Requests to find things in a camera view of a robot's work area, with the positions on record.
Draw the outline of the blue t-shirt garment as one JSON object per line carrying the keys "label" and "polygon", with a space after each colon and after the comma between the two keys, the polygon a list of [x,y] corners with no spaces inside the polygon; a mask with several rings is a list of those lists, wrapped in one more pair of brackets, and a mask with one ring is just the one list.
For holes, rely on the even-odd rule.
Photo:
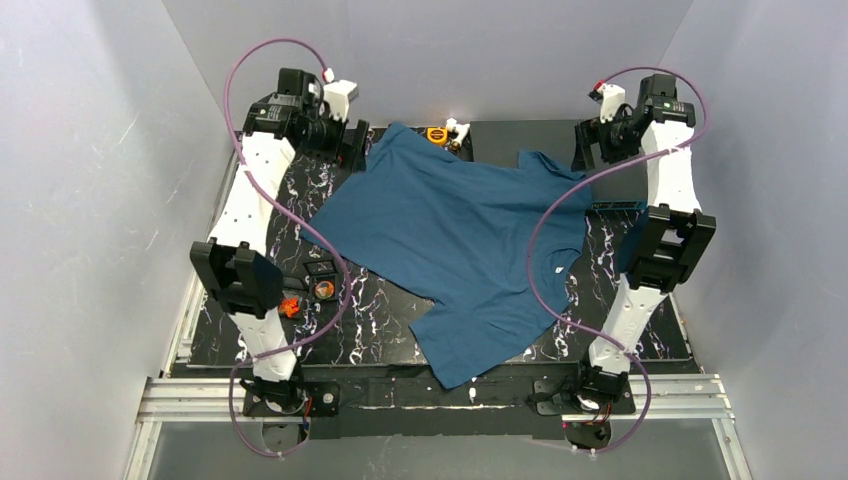
{"label": "blue t-shirt garment", "polygon": [[394,123],[301,232],[433,301],[411,331],[447,389],[522,354],[569,304],[591,191],[543,153],[517,160],[466,162]]}

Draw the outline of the round orange pin badge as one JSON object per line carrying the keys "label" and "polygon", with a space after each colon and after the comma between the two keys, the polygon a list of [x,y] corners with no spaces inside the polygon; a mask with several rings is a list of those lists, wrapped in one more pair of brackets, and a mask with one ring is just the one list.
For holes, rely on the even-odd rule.
{"label": "round orange pin badge", "polygon": [[314,296],[320,301],[333,300],[336,298],[336,285],[332,280],[320,280],[313,288]]}

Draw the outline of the red flower brooch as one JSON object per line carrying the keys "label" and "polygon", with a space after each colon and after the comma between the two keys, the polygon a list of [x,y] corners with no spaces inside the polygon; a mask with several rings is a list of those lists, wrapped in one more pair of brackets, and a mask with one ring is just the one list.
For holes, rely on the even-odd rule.
{"label": "red flower brooch", "polygon": [[298,298],[285,298],[278,307],[278,311],[287,319],[296,318],[300,312],[300,301]]}

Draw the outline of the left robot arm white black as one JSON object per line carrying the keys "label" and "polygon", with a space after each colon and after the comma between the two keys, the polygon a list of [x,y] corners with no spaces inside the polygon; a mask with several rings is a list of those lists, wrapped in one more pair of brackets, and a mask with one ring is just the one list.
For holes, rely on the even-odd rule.
{"label": "left robot arm white black", "polygon": [[196,241],[190,261],[208,296],[239,329],[254,359],[253,373],[271,382],[291,379],[297,364],[280,319],[287,276],[270,260],[267,234],[273,203],[297,154],[351,166],[364,155],[368,123],[346,142],[358,86],[282,68],[277,87],[254,102],[238,136],[245,157],[209,238]]}

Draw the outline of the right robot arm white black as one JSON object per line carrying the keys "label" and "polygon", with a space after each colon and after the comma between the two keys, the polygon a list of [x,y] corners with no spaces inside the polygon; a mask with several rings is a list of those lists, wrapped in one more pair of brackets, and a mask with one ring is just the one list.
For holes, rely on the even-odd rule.
{"label": "right robot arm white black", "polygon": [[622,241],[616,297],[588,351],[590,367],[606,374],[629,371],[654,310],[689,279],[716,230],[694,189],[695,107],[679,100],[676,80],[668,72],[643,78],[634,104],[624,88],[600,81],[589,93],[598,114],[574,129],[572,169],[599,177],[642,163],[646,171],[645,207]]}

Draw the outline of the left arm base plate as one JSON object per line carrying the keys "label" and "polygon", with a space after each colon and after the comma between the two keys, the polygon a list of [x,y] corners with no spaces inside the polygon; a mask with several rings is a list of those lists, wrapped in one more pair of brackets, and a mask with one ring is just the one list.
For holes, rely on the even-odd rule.
{"label": "left arm base plate", "polygon": [[338,414],[341,400],[334,382],[241,379],[239,386],[245,392],[242,413],[247,417],[332,417]]}

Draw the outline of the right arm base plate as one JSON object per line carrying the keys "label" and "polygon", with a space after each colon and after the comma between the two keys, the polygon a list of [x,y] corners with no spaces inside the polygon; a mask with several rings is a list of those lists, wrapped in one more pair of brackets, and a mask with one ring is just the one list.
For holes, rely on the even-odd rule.
{"label": "right arm base plate", "polygon": [[561,379],[533,382],[527,403],[541,416],[576,415],[565,423],[566,440],[579,450],[600,450],[612,440],[611,418],[636,412],[629,377],[587,363]]}

